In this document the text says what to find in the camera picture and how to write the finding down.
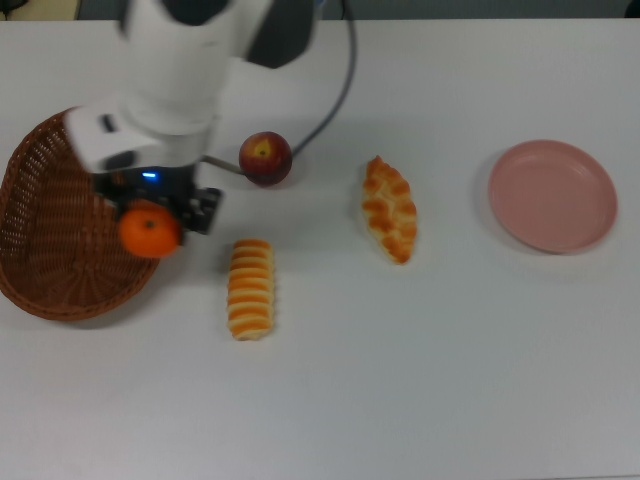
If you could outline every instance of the plate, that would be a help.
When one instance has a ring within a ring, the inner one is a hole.
[[[582,150],[553,140],[509,149],[491,172],[489,199],[509,233],[552,253],[595,246],[611,230],[618,211],[605,169]]]

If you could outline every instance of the wicker basket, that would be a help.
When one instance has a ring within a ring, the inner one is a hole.
[[[127,253],[113,209],[92,193],[59,113],[14,152],[0,189],[0,290],[49,320],[95,317],[126,302],[157,260]]]

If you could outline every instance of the red apple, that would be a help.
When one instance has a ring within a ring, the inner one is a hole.
[[[240,147],[240,168],[256,185],[280,183],[289,174],[293,155],[287,141],[274,132],[260,132]]]

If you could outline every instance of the pastry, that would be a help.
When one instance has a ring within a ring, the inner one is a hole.
[[[362,190],[369,232],[394,263],[407,263],[418,233],[409,183],[377,156],[367,165]]]
[[[273,329],[273,249],[244,239],[233,246],[227,296],[227,327],[236,340],[258,340]]]

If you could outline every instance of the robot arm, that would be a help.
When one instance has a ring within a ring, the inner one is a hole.
[[[193,176],[217,122],[230,57],[278,68],[311,41],[319,0],[127,0],[125,88],[65,126],[95,190],[118,214],[137,198],[206,233],[221,193]],[[119,179],[114,179],[118,172]]]

